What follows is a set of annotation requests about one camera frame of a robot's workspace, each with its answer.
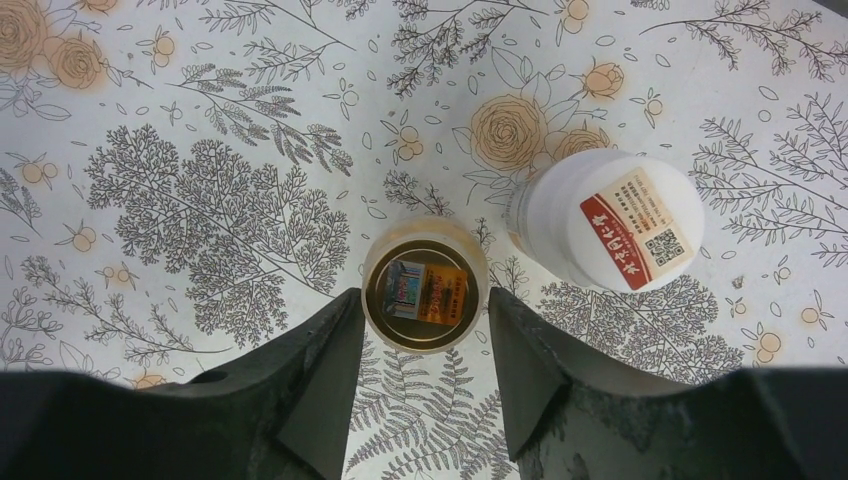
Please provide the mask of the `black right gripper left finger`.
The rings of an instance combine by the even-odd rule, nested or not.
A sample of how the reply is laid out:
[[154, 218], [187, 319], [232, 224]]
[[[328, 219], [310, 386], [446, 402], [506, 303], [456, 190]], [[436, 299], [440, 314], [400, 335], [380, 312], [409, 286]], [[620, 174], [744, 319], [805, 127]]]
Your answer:
[[338, 479], [363, 346], [351, 288], [185, 383], [131, 390], [67, 371], [1, 377], [5, 479]]

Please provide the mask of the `small amber pill bottle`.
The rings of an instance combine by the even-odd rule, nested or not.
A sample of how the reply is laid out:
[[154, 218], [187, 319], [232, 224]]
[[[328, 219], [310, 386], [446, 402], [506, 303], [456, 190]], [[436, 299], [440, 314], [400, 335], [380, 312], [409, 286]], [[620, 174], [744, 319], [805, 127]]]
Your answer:
[[366, 320], [389, 346], [444, 352], [478, 322], [489, 292], [488, 261], [458, 220], [421, 215], [392, 223], [363, 264]]

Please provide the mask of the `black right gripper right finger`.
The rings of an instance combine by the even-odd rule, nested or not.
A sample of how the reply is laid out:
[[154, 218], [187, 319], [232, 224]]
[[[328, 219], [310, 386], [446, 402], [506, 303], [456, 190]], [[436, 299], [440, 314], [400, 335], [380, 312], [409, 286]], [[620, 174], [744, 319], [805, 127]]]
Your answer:
[[524, 479], [843, 479], [847, 372], [746, 368], [691, 386], [589, 346], [494, 288], [509, 458]]

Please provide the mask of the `white cap amber pill bottle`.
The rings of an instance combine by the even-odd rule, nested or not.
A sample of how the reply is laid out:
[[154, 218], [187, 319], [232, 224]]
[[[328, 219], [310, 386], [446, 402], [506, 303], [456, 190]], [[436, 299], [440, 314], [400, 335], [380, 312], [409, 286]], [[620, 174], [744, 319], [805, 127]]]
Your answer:
[[706, 231], [694, 184], [673, 165], [614, 149], [571, 155], [514, 188], [514, 245], [579, 286], [643, 293], [694, 261]]

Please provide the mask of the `floral patterned table mat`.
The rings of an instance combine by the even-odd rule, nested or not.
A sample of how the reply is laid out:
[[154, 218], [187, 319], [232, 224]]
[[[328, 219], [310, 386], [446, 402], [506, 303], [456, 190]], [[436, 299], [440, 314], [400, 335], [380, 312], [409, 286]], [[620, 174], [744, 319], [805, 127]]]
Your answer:
[[[697, 190], [654, 292], [559, 280], [511, 190], [589, 149]], [[840, 1], [5, 1], [1, 369], [183, 383], [455, 219], [483, 279], [641, 370], [847, 366]]]

